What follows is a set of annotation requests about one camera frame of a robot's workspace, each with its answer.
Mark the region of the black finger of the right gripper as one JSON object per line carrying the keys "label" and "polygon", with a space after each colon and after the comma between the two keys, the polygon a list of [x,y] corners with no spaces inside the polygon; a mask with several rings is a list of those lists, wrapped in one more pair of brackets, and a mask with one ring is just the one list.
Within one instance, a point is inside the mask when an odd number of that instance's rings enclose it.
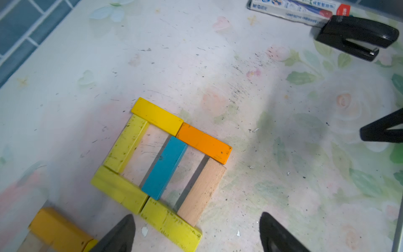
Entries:
{"label": "black finger of the right gripper", "polygon": [[365,142],[402,143],[403,129],[394,129],[402,125],[403,109],[401,108],[360,128],[360,138]]}

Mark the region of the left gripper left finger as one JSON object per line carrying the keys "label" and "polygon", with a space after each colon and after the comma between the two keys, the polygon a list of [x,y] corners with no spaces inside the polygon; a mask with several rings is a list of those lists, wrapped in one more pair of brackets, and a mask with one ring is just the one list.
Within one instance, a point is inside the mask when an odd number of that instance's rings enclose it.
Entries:
{"label": "left gripper left finger", "polygon": [[135,231],[134,217],[132,214],[128,214],[90,252],[131,252]]}

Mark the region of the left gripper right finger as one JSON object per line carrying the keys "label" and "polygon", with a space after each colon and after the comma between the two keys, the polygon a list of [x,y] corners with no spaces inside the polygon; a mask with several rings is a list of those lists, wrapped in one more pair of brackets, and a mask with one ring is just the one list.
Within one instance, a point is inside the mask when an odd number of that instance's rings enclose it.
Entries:
{"label": "left gripper right finger", "polygon": [[259,233],[264,252],[309,252],[272,215],[263,212],[259,221]]}

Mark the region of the yellow block vertical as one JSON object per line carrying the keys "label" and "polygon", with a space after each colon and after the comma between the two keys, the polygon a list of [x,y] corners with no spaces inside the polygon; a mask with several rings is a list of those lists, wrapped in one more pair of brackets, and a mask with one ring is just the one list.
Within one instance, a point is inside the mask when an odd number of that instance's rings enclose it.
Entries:
{"label": "yellow block vertical", "polygon": [[149,122],[133,114],[107,155],[104,166],[122,173],[145,135]]}
{"label": "yellow block vertical", "polygon": [[149,199],[138,186],[103,165],[96,171],[91,184],[136,215]]}

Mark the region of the yellow block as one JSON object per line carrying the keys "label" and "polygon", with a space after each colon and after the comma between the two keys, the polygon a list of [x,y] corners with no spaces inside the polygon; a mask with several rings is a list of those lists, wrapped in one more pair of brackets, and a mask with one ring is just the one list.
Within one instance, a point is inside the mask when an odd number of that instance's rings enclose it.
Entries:
{"label": "yellow block", "polygon": [[97,243],[98,240],[96,239],[90,240],[82,252],[90,252],[97,245]]}
{"label": "yellow block", "polygon": [[149,198],[140,216],[185,252],[195,252],[203,233],[161,202]]}

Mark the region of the orange block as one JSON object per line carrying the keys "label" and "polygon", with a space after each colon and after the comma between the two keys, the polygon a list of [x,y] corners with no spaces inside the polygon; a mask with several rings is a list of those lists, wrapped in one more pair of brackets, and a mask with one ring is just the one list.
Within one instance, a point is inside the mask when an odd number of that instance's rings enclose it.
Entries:
{"label": "orange block", "polygon": [[183,123],[176,137],[192,148],[225,165],[232,147],[193,126]]}
{"label": "orange block", "polygon": [[28,229],[57,252],[82,252],[94,239],[52,207],[40,209]]}

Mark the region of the teal block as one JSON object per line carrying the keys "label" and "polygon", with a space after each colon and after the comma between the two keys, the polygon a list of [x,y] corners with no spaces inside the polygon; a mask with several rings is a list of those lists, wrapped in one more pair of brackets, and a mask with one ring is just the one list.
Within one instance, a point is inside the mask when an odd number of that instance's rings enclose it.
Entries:
{"label": "teal block", "polygon": [[172,136],[167,142],[148,178],[142,191],[154,200],[159,200],[171,180],[176,168],[182,160],[188,145]]}

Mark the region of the tan wooden block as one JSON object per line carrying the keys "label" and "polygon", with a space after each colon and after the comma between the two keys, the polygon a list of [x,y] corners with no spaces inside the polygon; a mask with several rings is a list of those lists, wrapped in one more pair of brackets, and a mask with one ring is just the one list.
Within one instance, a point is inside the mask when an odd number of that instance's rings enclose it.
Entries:
{"label": "tan wooden block", "polygon": [[47,252],[49,246],[29,232],[17,252]]}
{"label": "tan wooden block", "polygon": [[195,227],[226,171],[222,164],[209,158],[177,211],[178,216]]}

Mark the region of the yellow block diagonal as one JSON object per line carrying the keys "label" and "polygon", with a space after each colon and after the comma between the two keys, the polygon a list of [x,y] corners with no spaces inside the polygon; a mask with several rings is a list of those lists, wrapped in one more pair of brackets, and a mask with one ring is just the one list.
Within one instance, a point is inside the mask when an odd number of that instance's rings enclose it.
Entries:
{"label": "yellow block diagonal", "polygon": [[131,112],[173,136],[177,135],[184,123],[183,119],[143,98],[136,101]]}

